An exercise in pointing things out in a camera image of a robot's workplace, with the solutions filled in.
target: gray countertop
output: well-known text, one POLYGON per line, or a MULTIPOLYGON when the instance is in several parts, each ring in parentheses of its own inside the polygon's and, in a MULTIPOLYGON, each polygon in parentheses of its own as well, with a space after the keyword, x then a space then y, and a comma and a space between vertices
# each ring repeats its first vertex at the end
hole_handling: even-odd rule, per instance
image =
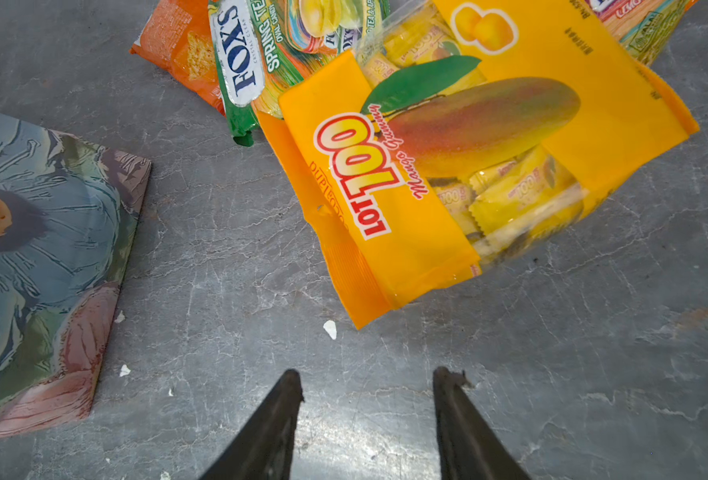
POLYGON ((439 365, 533 478, 708 478, 708 0, 654 65, 700 134, 581 224, 359 332, 263 136, 235 146, 128 54, 155 4, 0 0, 0 111, 154 161, 94 411, 0 441, 0 479, 195 479, 286 368, 294 478, 438 478, 439 365))

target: paper scrap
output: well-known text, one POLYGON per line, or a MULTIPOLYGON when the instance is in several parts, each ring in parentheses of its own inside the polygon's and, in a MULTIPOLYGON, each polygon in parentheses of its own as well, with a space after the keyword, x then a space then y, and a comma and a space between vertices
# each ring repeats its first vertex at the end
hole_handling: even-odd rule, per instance
POLYGON ((335 322, 328 320, 325 322, 323 327, 325 328, 327 334, 330 335, 331 339, 335 340, 335 338, 338 337, 338 329, 335 328, 335 322))

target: orange snack bag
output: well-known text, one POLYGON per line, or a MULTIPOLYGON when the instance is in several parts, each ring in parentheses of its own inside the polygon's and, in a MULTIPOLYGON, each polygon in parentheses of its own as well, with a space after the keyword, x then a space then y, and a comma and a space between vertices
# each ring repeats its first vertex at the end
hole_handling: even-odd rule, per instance
POLYGON ((591 214, 698 130, 577 0, 394 15, 259 117, 357 328, 591 214))
POLYGON ((160 0, 130 53, 167 70, 225 115, 207 0, 160 0))

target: lot 100 mango gummy bag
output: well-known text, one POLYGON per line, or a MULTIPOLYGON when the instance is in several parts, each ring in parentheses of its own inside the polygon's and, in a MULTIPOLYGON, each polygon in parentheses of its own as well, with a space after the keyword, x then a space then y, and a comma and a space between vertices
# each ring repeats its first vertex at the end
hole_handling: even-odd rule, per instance
POLYGON ((263 130, 357 327, 590 214, 698 130, 579 0, 413 3, 263 130))

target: fox's candy bag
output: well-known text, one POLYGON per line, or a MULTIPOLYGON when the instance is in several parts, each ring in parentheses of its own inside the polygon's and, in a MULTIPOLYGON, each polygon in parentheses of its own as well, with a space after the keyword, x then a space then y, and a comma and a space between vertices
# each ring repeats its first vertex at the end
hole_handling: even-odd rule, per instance
POLYGON ((658 57, 698 0, 586 0, 609 32, 641 63, 658 57))
POLYGON ((256 111, 282 118, 282 92, 381 25, 387 0, 210 0, 223 106, 237 143, 251 145, 256 111))
POLYGON ((160 0, 130 53, 167 70, 223 113, 207 0, 160 0))
POLYGON ((587 216, 697 131, 582 2, 435 0, 263 130, 357 327, 587 216))

